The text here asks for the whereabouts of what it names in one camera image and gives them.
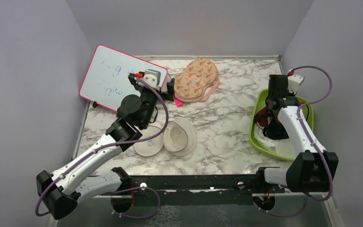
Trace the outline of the white mesh laundry bag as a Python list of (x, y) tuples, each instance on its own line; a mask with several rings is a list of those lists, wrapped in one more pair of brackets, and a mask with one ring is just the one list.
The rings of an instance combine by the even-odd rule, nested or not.
[(161, 135), (135, 143), (133, 149), (142, 157), (152, 157), (161, 151), (182, 157), (193, 152), (196, 145), (197, 135), (193, 124), (187, 118), (176, 118), (168, 122)]

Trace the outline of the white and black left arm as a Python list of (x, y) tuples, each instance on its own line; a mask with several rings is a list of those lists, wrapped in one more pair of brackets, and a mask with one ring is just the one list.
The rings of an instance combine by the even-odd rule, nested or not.
[(53, 171), (42, 171), (36, 177), (39, 199), (35, 206), (35, 215), (43, 214), (39, 208), (44, 204), (47, 214), (59, 220), (69, 215), (77, 205), (87, 198), (113, 192), (133, 195), (137, 189), (131, 177), (121, 167), (109, 173), (93, 177), (92, 173), (110, 159), (120, 155), (136, 143), (157, 138), (164, 129), (149, 137), (143, 137), (142, 131), (155, 121), (153, 112), (157, 103), (175, 98), (174, 84), (171, 79), (166, 83), (166, 90), (154, 85), (156, 74), (153, 71), (131, 73), (128, 79), (139, 91), (139, 95), (124, 97), (117, 110), (117, 118), (105, 131), (95, 145), (81, 156), (63, 167)]

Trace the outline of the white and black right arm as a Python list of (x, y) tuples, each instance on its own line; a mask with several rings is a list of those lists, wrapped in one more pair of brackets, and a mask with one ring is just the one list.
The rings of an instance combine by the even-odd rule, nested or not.
[(301, 77), (269, 76), (265, 107), (255, 114), (254, 122), (270, 139), (289, 139), (296, 157), (288, 168), (264, 168), (262, 175), (254, 179), (259, 192), (266, 192), (273, 184), (293, 192), (333, 191), (338, 157), (317, 140), (305, 119), (304, 104), (295, 96), (301, 82)]

